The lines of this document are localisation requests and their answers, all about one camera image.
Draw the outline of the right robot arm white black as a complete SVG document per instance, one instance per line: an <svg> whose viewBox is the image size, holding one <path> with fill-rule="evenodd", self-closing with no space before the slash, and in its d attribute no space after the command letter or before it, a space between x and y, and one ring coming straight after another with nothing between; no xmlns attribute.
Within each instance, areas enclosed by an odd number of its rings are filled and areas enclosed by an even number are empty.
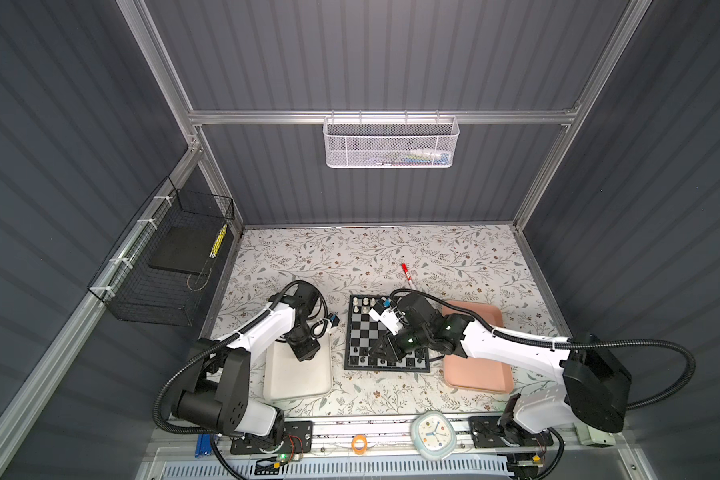
<svg viewBox="0 0 720 480"><path fill-rule="evenodd" d="M552 337L523 333L494 326L470 308L407 288L375 301L368 315L386 329L370 349L374 357L400 360L416 349L427 348L446 356L521 367L553 380L553 386L532 395L511 396L499 430L513 444L525 435L576 421L619 433L628 412L675 395L696 370L693 354L671 341L602 341L592 334ZM622 348L671 350L684 358L685 366L667 388L642 400L630 400L632 376L613 353Z"/></svg>

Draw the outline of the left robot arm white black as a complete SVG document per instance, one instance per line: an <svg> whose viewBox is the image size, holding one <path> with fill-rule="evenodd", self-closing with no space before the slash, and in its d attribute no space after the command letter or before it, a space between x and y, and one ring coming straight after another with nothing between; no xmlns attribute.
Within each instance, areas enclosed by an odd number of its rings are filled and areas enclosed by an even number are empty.
<svg viewBox="0 0 720 480"><path fill-rule="evenodd" d="M186 363L159 390L152 407L157 428L175 435L250 438L271 450L286 438L285 414L250 397L251 367L274 344L308 370L338 321L320 290L294 280L234 333L199 339Z"/></svg>

